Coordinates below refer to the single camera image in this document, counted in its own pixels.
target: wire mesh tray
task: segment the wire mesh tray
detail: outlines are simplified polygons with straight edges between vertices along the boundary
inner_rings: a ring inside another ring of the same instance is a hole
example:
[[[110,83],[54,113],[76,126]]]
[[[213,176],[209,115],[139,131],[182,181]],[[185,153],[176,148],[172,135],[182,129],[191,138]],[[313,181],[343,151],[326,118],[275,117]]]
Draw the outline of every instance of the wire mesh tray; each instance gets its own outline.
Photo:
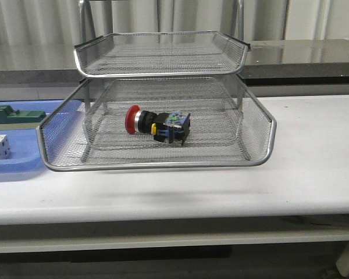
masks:
[[[75,46],[85,77],[178,76],[235,73],[249,45],[215,31],[121,33]]]
[[[133,104],[191,113],[187,141],[181,146],[128,134],[124,118]],[[68,171],[254,166],[270,156],[275,128],[241,80],[222,75],[86,80],[37,132],[45,164]]]

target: white curtain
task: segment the white curtain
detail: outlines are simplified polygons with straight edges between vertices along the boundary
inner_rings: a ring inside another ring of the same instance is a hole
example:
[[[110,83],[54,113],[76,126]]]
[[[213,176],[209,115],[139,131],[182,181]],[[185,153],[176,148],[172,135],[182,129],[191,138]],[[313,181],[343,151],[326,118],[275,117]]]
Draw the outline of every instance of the white curtain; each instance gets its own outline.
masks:
[[[232,2],[126,0],[91,1],[91,6],[97,35],[229,33]],[[245,41],[349,37],[349,0],[245,0],[244,4]],[[0,45],[74,45],[80,43],[79,30],[78,0],[0,0]]]

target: yellow tab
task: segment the yellow tab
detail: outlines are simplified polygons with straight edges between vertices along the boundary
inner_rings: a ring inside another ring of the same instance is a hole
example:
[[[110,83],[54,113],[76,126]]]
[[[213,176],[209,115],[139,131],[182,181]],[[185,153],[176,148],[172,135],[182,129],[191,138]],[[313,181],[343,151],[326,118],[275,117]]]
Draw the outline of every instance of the yellow tab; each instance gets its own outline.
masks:
[[[153,123],[151,125],[151,134],[156,135],[157,129],[156,129],[156,123]]]

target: white countertop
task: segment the white countertop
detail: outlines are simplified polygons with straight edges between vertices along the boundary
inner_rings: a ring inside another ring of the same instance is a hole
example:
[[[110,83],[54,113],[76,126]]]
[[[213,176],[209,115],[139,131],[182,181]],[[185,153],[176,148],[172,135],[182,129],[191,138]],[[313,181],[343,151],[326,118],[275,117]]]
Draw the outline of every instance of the white countertop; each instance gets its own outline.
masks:
[[[0,175],[0,224],[349,213],[349,96],[260,100],[262,166]]]

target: white table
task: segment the white table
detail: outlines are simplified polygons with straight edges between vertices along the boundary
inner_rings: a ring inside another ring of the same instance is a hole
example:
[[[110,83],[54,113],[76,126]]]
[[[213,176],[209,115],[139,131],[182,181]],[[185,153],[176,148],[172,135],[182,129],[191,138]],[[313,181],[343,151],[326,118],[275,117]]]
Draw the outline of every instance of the white table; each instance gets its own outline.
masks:
[[[275,148],[262,166],[0,175],[0,252],[349,240],[349,226],[236,219],[349,213],[349,95],[261,102],[277,120]],[[185,220],[153,221],[188,218],[202,231]],[[129,220],[151,221],[115,222]],[[49,237],[49,227],[36,225],[49,223],[65,225]],[[46,240],[31,239],[33,228]]]

